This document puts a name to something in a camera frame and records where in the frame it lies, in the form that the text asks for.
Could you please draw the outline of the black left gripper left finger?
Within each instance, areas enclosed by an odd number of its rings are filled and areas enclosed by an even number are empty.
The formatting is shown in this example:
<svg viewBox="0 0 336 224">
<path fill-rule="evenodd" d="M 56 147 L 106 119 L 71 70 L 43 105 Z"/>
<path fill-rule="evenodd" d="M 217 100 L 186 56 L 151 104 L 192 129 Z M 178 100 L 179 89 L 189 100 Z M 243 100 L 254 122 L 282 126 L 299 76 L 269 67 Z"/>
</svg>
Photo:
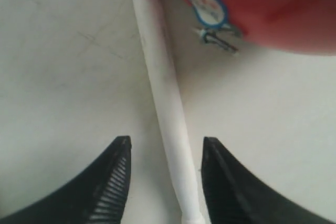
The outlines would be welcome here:
<svg viewBox="0 0 336 224">
<path fill-rule="evenodd" d="M 1 223 L 121 223 L 131 180 L 131 138 L 118 136 L 79 175 Z"/>
</svg>

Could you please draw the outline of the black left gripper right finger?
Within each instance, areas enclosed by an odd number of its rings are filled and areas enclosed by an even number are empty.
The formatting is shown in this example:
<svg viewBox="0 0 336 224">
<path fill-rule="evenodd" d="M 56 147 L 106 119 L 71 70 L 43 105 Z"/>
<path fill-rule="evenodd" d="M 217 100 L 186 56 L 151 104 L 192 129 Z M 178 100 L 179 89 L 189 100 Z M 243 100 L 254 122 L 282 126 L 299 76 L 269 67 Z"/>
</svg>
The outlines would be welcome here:
<svg viewBox="0 0 336 224">
<path fill-rule="evenodd" d="M 205 137 L 202 188 L 211 223 L 330 223 L 251 173 L 215 137 Z"/>
</svg>

